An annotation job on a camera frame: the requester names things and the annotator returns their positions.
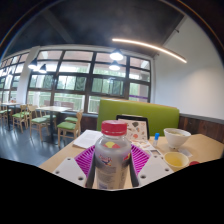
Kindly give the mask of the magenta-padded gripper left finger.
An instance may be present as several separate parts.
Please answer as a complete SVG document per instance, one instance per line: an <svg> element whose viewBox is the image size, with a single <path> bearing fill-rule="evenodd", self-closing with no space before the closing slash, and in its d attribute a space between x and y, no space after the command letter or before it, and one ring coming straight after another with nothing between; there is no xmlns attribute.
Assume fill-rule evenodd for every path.
<svg viewBox="0 0 224 224"><path fill-rule="evenodd" d="M81 187L92 188L95 178L94 149L91 146L74 158L67 157L53 173Z"/></svg>

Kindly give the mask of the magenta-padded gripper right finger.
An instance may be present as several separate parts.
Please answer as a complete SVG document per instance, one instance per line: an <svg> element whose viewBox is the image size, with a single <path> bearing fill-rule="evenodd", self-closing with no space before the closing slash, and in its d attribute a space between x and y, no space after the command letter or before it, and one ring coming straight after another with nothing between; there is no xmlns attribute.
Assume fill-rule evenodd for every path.
<svg viewBox="0 0 224 224"><path fill-rule="evenodd" d="M143 187L173 173L161 153L154 155L139 147L131 147L130 176L133 187Z"/></svg>

